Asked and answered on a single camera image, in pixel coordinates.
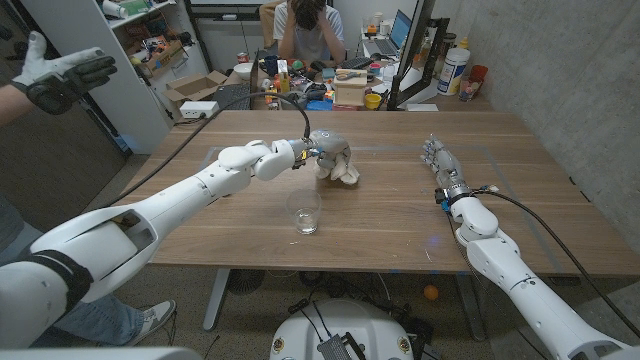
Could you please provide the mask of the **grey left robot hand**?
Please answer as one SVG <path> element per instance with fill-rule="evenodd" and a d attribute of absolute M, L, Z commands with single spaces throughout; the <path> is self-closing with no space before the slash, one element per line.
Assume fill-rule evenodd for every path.
<path fill-rule="evenodd" d="M 339 162 L 339 157 L 345 165 L 350 161 L 350 146 L 347 140 L 335 131 L 314 130 L 310 133 L 306 144 L 311 156 L 316 158 L 316 164 L 321 168 L 334 169 Z"/>

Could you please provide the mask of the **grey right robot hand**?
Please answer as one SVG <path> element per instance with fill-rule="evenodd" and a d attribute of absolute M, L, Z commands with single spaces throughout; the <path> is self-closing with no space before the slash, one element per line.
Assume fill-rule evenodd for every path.
<path fill-rule="evenodd" d="M 431 135 L 422 146 L 422 161 L 433 171 L 436 182 L 447 198 L 472 192 L 467 185 L 459 160 L 435 136 Z"/>

